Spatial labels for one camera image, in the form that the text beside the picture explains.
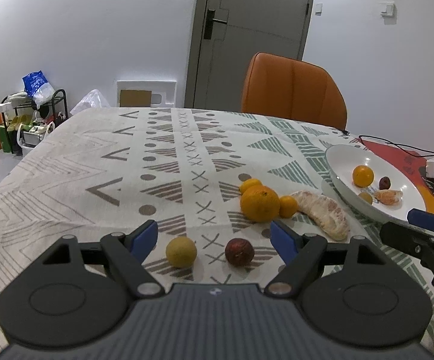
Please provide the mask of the peeled pomelo segment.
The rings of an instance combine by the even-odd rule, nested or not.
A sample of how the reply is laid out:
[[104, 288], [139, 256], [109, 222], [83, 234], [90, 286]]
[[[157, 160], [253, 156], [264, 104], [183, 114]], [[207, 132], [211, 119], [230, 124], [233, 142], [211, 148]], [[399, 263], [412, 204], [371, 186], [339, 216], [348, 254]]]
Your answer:
[[401, 190], [381, 189], [373, 193], [374, 198], [386, 206], [398, 206], [403, 198]]

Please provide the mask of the small orange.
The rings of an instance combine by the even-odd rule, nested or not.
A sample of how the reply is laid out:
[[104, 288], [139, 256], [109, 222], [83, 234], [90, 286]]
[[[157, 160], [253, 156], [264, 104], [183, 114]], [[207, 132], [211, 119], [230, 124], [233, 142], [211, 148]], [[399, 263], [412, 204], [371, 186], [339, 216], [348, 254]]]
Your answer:
[[356, 166], [352, 173], [353, 183], [359, 188], [367, 188], [373, 183], [374, 178], [374, 172], [366, 165]]

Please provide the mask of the large pomelo segment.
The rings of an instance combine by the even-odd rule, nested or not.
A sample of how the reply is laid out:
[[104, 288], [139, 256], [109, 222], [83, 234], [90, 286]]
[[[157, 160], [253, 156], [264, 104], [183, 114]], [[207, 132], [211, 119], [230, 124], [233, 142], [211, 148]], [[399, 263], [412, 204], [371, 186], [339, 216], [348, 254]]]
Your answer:
[[331, 239], [346, 241], [350, 232], [345, 211], [332, 198], [308, 190], [299, 190], [291, 194], [299, 211], [311, 218]]

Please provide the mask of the white ceramic plate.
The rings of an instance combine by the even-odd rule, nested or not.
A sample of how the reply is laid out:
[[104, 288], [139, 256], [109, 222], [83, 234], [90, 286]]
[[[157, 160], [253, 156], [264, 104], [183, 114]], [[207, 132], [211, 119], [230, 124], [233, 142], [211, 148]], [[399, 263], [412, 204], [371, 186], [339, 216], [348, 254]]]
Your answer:
[[[326, 150], [325, 158], [337, 192], [351, 207], [369, 219], [380, 223], [393, 221], [406, 224], [410, 210], [426, 210], [423, 197], [408, 177], [371, 151], [350, 145], [334, 145]], [[374, 181], [367, 188], [359, 188], [353, 183], [352, 173], [358, 165], [366, 165], [374, 172]], [[379, 180], [384, 176], [391, 180], [391, 190], [403, 192], [399, 205], [383, 205], [374, 198], [373, 193], [379, 190]], [[371, 194], [372, 205], [358, 196], [362, 191]]]

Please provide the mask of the small tangerine right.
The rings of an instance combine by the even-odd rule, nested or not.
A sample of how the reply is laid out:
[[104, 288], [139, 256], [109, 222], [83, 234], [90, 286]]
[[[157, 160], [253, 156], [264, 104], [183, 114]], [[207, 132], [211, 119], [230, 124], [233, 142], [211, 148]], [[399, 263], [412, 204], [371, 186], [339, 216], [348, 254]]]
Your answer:
[[280, 217], [283, 219], [292, 218], [298, 211], [297, 200], [293, 196], [280, 197]]

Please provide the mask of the small tangerine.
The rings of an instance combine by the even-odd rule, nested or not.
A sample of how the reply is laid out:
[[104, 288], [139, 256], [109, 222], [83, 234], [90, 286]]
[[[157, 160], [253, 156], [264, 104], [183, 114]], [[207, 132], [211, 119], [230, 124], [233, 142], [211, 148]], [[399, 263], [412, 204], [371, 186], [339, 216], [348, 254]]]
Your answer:
[[239, 187], [240, 193], [244, 194], [248, 189], [255, 186], [262, 186], [261, 181], [255, 178], [245, 180]]
[[297, 200], [293, 196], [280, 197], [280, 217], [283, 219], [292, 218], [298, 211]]

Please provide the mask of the yellow-green round fruit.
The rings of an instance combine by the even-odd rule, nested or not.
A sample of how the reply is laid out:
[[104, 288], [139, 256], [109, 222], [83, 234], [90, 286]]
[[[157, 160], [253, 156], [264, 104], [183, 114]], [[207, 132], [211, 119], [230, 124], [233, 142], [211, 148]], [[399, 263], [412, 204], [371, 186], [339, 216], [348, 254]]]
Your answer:
[[196, 256], [196, 245], [187, 236], [178, 236], [166, 246], [166, 258], [172, 267], [189, 268], [195, 262]]

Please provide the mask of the large orange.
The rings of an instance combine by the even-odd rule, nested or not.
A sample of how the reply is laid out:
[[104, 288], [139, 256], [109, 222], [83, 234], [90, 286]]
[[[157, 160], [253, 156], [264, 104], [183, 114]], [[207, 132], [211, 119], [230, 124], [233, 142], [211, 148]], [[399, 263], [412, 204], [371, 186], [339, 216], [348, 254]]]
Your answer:
[[266, 186], [255, 185], [248, 188], [241, 196], [242, 214], [252, 222], [267, 223], [280, 214], [280, 198]]

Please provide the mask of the small tangerine behind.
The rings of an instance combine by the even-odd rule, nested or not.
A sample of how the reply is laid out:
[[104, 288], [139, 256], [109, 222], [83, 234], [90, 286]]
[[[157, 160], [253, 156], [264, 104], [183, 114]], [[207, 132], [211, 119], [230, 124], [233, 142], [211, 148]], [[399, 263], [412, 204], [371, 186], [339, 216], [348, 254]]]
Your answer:
[[248, 189], [255, 186], [262, 186], [261, 181], [255, 178], [245, 180], [239, 187], [240, 193], [244, 194]]

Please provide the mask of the patterned white tablecloth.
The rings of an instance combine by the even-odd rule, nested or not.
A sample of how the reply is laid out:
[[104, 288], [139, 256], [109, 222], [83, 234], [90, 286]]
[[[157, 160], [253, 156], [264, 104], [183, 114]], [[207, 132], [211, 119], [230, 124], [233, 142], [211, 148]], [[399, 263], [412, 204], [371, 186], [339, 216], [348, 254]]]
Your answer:
[[[368, 150], [333, 127], [238, 112], [102, 108], [72, 116], [0, 183], [0, 291], [59, 236], [97, 241], [157, 222], [145, 265], [163, 284], [262, 283], [282, 267], [269, 229], [240, 211], [240, 185], [256, 178], [278, 194], [335, 195], [326, 149]], [[196, 245], [189, 268], [172, 267], [166, 246]], [[246, 267], [225, 258], [248, 240]], [[5, 339], [0, 329], [0, 349]]]

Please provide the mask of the white plastic bag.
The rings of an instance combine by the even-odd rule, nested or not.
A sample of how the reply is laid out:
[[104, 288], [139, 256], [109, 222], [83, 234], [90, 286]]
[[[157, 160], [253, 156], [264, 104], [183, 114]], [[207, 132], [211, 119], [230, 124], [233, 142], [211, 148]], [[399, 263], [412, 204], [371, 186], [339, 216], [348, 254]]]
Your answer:
[[107, 99], [98, 89], [88, 92], [71, 110], [72, 116], [90, 108], [109, 108]]

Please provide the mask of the orange leather chair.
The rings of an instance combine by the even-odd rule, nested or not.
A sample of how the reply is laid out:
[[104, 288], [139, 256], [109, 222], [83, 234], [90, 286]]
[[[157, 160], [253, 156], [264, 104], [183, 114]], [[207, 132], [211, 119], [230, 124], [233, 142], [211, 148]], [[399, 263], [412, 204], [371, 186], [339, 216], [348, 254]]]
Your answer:
[[241, 111], [340, 130], [347, 125], [345, 100], [325, 69], [263, 52], [249, 63]]

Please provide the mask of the white foam packaging with cardboard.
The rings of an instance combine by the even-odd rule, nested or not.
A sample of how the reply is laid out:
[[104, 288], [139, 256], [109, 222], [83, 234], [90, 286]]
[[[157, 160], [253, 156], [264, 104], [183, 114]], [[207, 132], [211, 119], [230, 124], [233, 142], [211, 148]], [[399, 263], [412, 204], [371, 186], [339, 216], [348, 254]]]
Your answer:
[[120, 107], [175, 107], [177, 82], [174, 80], [118, 80]]

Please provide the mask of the blue white bag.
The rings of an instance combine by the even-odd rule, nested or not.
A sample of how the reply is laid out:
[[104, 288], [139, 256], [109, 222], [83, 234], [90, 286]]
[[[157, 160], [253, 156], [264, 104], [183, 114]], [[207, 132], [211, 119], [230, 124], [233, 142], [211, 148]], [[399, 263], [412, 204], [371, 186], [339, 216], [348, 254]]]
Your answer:
[[41, 71], [27, 74], [22, 78], [22, 82], [24, 84], [24, 91], [35, 103], [37, 109], [50, 101], [54, 95], [54, 88]]

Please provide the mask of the grey door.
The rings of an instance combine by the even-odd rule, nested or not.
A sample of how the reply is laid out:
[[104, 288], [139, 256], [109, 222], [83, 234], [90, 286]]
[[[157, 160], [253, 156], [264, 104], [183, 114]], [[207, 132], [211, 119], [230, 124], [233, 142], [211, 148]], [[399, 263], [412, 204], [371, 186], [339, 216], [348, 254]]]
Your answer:
[[[239, 111], [251, 58], [258, 52], [300, 59], [313, 0], [196, 0], [184, 105]], [[205, 16], [216, 10], [211, 40]]]

